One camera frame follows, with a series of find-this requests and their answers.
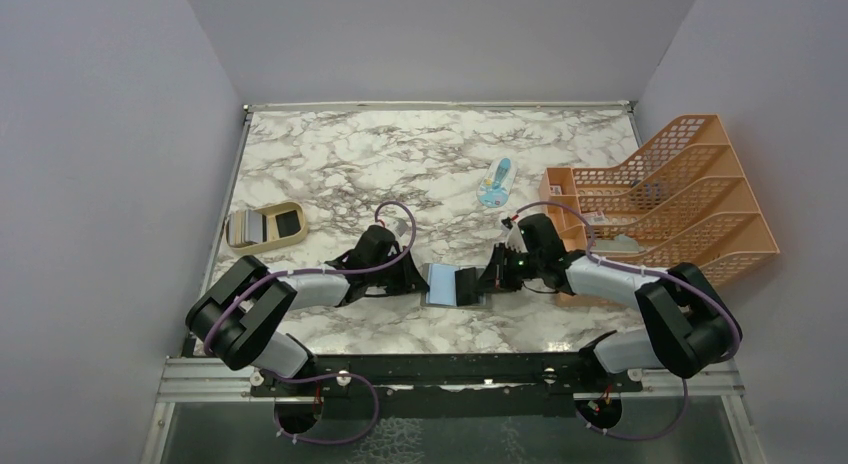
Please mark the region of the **taupe leather card holder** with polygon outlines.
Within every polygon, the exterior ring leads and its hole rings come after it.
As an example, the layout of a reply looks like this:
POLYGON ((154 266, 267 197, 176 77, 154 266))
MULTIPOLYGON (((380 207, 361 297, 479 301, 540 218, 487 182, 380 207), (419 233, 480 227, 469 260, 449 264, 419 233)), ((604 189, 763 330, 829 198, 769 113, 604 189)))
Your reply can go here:
POLYGON ((465 269, 465 266, 441 263, 424 264, 422 276, 425 278, 429 290, 422 296, 420 305, 439 309, 482 310, 490 308, 490 299, 485 295, 481 295, 473 304, 459 305, 457 303, 455 273, 461 269, 465 269))

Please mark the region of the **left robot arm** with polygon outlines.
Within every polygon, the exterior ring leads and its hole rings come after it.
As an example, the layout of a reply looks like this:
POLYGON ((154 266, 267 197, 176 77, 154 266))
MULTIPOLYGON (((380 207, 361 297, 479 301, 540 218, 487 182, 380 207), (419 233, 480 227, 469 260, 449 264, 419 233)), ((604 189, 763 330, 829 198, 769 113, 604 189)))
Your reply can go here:
POLYGON ((368 296, 426 293, 410 251, 387 228, 369 226, 356 245, 311 272, 272 272, 258 258, 236 261, 190 308, 185 324, 207 354, 229 369, 269 371, 285 391, 313 385, 312 352, 280 332, 285 315, 308 307, 338 308, 368 296))

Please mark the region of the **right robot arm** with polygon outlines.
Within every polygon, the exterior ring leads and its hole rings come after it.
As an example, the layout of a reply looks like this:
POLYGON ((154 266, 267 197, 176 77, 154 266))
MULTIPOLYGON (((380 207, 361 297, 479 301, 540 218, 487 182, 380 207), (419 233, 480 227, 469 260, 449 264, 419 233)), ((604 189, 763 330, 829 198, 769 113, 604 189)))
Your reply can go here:
POLYGON ((556 293, 637 310, 641 328, 608 333, 581 348, 576 368, 585 388, 600 391, 631 369, 665 369, 688 379, 738 351, 741 328, 697 266, 684 262, 670 269, 638 268, 569 251, 543 213, 515 224, 525 248, 499 243, 483 270, 457 271, 457 302, 468 305, 540 280, 556 293))

